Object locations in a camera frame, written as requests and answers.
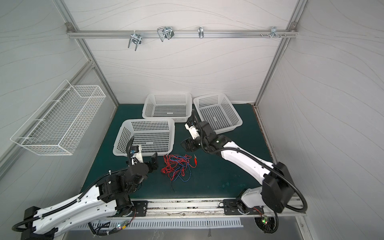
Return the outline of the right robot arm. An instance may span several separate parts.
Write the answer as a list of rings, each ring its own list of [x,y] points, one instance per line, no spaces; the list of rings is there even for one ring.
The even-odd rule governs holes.
[[[285,164],[273,164],[252,155],[230,138],[216,134],[206,121],[189,119],[185,128],[191,135],[181,143],[186,152],[202,149],[207,154],[217,155],[235,164],[257,180],[260,187],[244,190],[236,199],[236,208],[243,215],[260,206],[267,206],[272,210],[273,217],[259,213],[260,217],[256,218],[258,228],[265,234],[273,234],[278,230],[278,214],[284,209],[297,213],[307,211],[307,200],[294,184]]]

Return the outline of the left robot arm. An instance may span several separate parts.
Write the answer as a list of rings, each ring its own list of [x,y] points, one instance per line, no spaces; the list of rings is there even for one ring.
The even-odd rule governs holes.
[[[23,221],[14,224],[12,230],[20,232],[23,240],[53,240],[83,224],[88,224],[94,235],[117,233],[130,221],[105,233],[100,233],[92,223],[109,217],[130,217],[133,220],[143,204],[134,203],[130,195],[158,167],[158,154],[153,154],[149,162],[131,159],[126,168],[99,177],[82,193],[68,200],[47,208],[32,206],[26,209]]]

